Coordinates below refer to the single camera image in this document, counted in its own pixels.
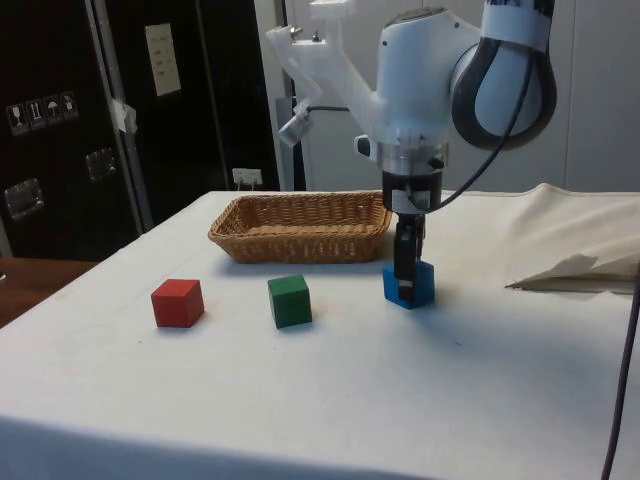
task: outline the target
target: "sticker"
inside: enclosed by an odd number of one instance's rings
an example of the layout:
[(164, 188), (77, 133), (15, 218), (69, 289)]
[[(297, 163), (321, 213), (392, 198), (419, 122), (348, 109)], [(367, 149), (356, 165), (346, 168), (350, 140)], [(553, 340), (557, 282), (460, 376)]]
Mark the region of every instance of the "sticker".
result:
[(160, 97), (181, 90), (171, 25), (150, 25), (145, 27), (145, 33), (156, 95)]
[(73, 92), (60, 94), (60, 101), (62, 102), (62, 115), (65, 120), (78, 118), (78, 104), (76, 103), (76, 96)]
[(29, 121), (22, 103), (7, 107), (7, 119), (11, 126), (11, 133), (14, 136), (22, 135), (29, 131)]
[[(430, 192), (414, 192), (413, 194), (413, 202), (424, 206), (426, 209), (429, 209), (429, 201), (431, 199)], [(395, 213), (403, 213), (407, 215), (424, 215), (426, 210), (421, 210), (409, 200), (407, 196), (407, 192), (404, 190), (392, 190), (391, 191), (391, 209)]]
[(44, 108), (47, 112), (47, 121), (49, 125), (55, 125), (64, 121), (62, 114), (62, 104), (58, 95), (50, 95), (44, 98)]
[(25, 108), (27, 109), (31, 130), (38, 130), (47, 126), (46, 113), (41, 99), (29, 100), (25, 104)]

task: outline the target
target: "cable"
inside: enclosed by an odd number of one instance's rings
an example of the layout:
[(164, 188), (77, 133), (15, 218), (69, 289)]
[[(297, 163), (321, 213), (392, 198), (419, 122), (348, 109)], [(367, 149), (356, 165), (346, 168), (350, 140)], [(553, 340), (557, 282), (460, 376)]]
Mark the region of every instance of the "cable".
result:
[(307, 109), (309, 112), (315, 112), (315, 111), (325, 111), (325, 112), (348, 112), (349, 109), (346, 107), (325, 107), (323, 105), (317, 106), (317, 107), (309, 107)]
[(629, 377), (629, 367), (631, 366), (631, 356), (633, 354), (633, 344), (636, 338), (636, 329), (638, 327), (638, 316), (640, 314), (640, 264), (638, 264), (638, 272), (636, 273), (636, 286), (633, 292), (633, 303), (631, 305), (631, 315), (629, 316), (629, 327), (627, 328), (627, 338), (624, 342), (622, 351), (622, 363), (620, 365), (620, 377), (618, 380), (618, 393), (616, 395), (616, 404), (613, 411), (613, 423), (611, 425), (611, 436), (609, 438), (609, 448), (607, 449), (607, 457), (602, 469), (602, 480), (609, 480), (611, 469), (613, 467), (613, 459), (616, 456), (618, 448), (618, 438), (620, 437), (620, 425), (622, 424), (622, 410), (624, 409), (624, 397), (627, 391), (627, 379)]
[(485, 162), (480, 166), (480, 168), (474, 173), (469, 180), (467, 180), (464, 185), (462, 185), (453, 195), (447, 198), (444, 202), (432, 207), (430, 209), (420, 208), (420, 206), (416, 203), (415, 198), (413, 197), (413, 193), (409, 193), (409, 201), (413, 203), (414, 207), (418, 210), (426, 210), (426, 213), (437, 212), (438, 210), (450, 205), (454, 200), (456, 200), (460, 195), (466, 192), (471, 185), (473, 185), (478, 178), (491, 166), (496, 157), (500, 154), (504, 146), (506, 145), (509, 137), (511, 136), (511, 132), (513, 131), (513, 127), (515, 127), (516, 122), (518, 121), (518, 117), (520, 116), (520, 112), (522, 111), (522, 105), (524, 104), (524, 100), (527, 97), (527, 92), (529, 91), (529, 84), (531, 83), (531, 77), (533, 73), (533, 64), (534, 64), (534, 56), (535, 52), (531, 50), (529, 52), (529, 57), (527, 59), (527, 70), (525, 71), (524, 81), (522, 83), (522, 88), (520, 90), (520, 95), (518, 97), (518, 102), (516, 103), (515, 108), (513, 109), (513, 114), (511, 115), (511, 119), (509, 120), (509, 124), (500, 138), (500, 141), (493, 149), (493, 152), (489, 155), (489, 157), (485, 160)]

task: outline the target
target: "cabinet door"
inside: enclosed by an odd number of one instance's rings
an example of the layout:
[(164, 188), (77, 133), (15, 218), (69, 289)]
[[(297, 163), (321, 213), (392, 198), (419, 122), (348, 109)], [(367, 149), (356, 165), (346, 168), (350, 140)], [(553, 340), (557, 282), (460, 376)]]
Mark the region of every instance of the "cabinet door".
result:
[[(102, 260), (136, 228), (84, 3), (5, 0), (0, 23), (0, 216), (13, 254)], [(12, 189), (32, 179), (39, 203)]]

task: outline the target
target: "green cube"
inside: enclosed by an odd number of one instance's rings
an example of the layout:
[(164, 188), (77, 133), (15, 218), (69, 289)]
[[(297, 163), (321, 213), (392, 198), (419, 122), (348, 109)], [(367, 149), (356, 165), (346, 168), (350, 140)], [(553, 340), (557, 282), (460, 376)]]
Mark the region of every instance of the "green cube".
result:
[(276, 278), (267, 283), (276, 328), (311, 322), (309, 287), (302, 275)]

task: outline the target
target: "metal handle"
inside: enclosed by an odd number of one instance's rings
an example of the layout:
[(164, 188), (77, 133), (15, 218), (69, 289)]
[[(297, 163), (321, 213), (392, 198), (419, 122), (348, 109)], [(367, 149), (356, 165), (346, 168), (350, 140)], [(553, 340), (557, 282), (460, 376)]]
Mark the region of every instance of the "metal handle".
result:
[(21, 220), (44, 208), (42, 189), (37, 178), (30, 178), (4, 191), (4, 201), (14, 221)]

